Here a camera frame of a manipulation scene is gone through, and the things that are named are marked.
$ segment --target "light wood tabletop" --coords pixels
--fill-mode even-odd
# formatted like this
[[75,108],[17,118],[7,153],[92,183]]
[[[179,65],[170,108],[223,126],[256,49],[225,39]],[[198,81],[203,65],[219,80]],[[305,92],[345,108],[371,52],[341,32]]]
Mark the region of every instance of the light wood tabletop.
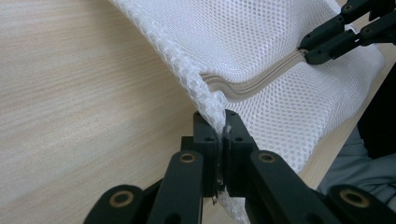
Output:
[[[82,223],[108,189],[163,177],[195,111],[174,75],[107,0],[0,3],[0,223]],[[389,70],[395,48],[381,46]],[[315,187],[360,112],[322,139]],[[203,223],[232,223],[205,200]]]

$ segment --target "gray fabric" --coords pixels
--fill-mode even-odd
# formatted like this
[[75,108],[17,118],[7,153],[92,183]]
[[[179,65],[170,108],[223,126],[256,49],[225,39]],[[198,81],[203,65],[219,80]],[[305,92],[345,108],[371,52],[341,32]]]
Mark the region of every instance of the gray fabric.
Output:
[[388,203],[396,195],[396,154],[375,160],[369,158],[355,128],[320,183],[318,191],[327,194],[331,186],[340,184],[364,189],[381,202]]

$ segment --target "zipper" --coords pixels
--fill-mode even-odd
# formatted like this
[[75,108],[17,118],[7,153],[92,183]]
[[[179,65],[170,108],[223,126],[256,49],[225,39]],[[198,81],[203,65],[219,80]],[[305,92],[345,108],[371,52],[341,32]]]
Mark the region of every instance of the zipper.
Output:
[[307,52],[306,49],[297,49],[258,76],[244,82],[229,82],[223,77],[212,74],[201,74],[201,77],[211,91],[222,91],[230,100],[245,100],[264,89],[297,63],[305,62],[304,56]]

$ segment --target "mesh bag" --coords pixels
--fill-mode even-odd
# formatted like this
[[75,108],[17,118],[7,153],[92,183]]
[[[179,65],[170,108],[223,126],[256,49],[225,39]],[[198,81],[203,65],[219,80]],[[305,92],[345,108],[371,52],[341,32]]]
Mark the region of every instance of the mesh bag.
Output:
[[[305,62],[251,97],[211,91],[202,74],[245,82],[295,51],[308,32],[340,11],[333,0],[111,0],[141,31],[221,133],[224,110],[241,116],[260,149],[300,172],[318,140],[350,118],[384,60],[359,47],[322,65]],[[225,201],[241,220],[243,204]]]

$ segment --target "gray zipper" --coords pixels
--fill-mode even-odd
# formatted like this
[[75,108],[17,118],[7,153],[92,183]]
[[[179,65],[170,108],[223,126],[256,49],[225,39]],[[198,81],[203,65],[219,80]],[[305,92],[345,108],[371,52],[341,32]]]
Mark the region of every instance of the gray zipper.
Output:
[[305,49],[296,50],[279,62],[273,64],[258,76],[245,82],[229,82],[223,77],[211,74],[201,74],[201,77],[211,91],[222,91],[230,100],[245,100],[261,91],[277,77],[291,69],[295,64],[305,62],[304,55],[306,53],[307,50]]

